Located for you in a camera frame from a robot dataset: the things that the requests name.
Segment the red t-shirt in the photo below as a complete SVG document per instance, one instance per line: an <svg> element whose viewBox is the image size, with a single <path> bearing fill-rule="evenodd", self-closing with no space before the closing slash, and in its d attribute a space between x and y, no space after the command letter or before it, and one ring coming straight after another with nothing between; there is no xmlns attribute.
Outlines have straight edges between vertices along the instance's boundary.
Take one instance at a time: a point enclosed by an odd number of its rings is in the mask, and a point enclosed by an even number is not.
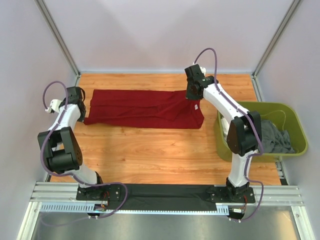
<svg viewBox="0 0 320 240"><path fill-rule="evenodd" d="M153 129L200 129L204 115L199 100L184 90L95 89L85 125L106 124Z"/></svg>

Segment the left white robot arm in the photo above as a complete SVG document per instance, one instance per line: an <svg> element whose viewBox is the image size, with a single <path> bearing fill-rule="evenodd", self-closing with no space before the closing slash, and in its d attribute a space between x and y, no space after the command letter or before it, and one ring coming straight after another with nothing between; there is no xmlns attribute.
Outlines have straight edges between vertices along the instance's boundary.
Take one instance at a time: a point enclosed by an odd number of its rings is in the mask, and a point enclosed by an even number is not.
<svg viewBox="0 0 320 240"><path fill-rule="evenodd" d="M83 163L83 155L73 132L77 122L86 115L85 91L79 86L65 89L67 97L53 99L45 108L47 113L57 113L53 125L37 136L40 160L44 169L56 177L71 176L78 182L77 200L105 200L107 191L100 175Z"/></svg>

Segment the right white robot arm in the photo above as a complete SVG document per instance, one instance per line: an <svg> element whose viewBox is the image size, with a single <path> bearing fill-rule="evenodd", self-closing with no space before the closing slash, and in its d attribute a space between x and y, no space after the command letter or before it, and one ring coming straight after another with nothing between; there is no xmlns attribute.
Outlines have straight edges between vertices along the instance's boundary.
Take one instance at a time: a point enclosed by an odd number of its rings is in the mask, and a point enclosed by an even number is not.
<svg viewBox="0 0 320 240"><path fill-rule="evenodd" d="M228 122L226 137L232 152L231 170L226 179L225 196L236 202L249 189L248 172L252 157L262 147L261 116L237 103L221 86L215 76L205 76L204 68L193 64L184 69L187 80L186 98L205 99Z"/></svg>

